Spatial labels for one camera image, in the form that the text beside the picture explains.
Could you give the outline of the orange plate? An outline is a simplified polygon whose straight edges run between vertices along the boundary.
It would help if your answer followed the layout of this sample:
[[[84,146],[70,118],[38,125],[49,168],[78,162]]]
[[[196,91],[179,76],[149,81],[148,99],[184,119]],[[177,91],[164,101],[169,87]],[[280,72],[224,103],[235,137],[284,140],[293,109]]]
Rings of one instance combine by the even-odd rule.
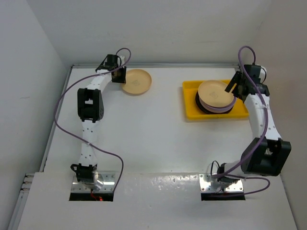
[[[233,94],[226,92],[227,84],[219,80],[207,80],[198,87],[202,102],[211,107],[226,107],[234,101]]]
[[[139,95],[147,92],[152,84],[151,75],[142,69],[128,70],[126,83],[121,85],[122,90],[128,94]]]

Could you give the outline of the steel rimmed plate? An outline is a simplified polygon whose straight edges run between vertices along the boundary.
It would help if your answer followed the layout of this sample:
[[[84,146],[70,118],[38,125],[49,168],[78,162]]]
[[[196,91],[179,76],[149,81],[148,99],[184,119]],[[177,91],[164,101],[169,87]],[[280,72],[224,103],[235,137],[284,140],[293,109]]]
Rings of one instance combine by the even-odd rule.
[[[213,114],[228,114],[231,112],[231,110],[233,109],[234,107],[234,104],[236,101],[234,101],[234,103],[232,104],[231,107],[228,108],[228,110],[224,111],[224,112],[211,112],[209,110],[207,110],[202,104],[201,104],[201,101],[200,101],[200,98],[199,98],[199,94],[198,92],[196,93],[195,95],[195,101],[196,101],[196,105],[197,107],[204,113],[206,114],[210,114],[210,115],[213,115]]]

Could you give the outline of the purple plate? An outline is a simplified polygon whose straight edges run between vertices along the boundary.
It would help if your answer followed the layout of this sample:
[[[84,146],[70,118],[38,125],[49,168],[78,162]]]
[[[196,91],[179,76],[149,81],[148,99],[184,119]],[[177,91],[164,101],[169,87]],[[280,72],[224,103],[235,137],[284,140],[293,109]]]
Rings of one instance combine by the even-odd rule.
[[[206,110],[210,111],[211,113],[228,113],[229,111],[231,111],[235,105],[236,102],[236,98],[233,99],[233,101],[227,105],[227,106],[223,106],[223,107],[214,107],[214,106],[210,106],[208,104],[206,104],[205,102],[203,102],[200,97],[198,96],[198,101],[200,102],[200,105],[205,108]]]

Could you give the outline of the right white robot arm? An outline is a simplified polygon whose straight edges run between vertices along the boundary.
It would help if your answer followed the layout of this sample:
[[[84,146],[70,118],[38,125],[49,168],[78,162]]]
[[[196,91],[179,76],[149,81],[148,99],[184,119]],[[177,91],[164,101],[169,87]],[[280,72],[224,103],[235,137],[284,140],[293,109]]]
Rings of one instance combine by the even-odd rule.
[[[290,142],[282,139],[275,126],[270,92],[261,82],[265,76],[261,66],[244,65],[226,87],[247,108],[253,140],[240,160],[219,166],[215,179],[220,184],[234,184],[249,176],[278,176],[291,152]]]

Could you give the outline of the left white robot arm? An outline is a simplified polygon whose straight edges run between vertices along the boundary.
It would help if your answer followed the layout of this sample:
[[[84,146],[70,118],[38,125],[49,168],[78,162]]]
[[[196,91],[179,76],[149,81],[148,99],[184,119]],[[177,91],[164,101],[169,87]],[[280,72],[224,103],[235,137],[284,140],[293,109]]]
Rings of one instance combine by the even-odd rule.
[[[102,183],[98,181],[95,148],[92,147],[97,141],[99,123],[104,116],[102,92],[110,82],[126,82],[126,67],[109,73],[124,61],[124,56],[107,55],[95,70],[98,76],[94,77],[85,88],[79,88],[77,91],[77,112],[82,122],[82,139],[86,142],[82,143],[79,162],[71,165],[71,169],[76,173],[77,181],[91,190],[102,187]]]

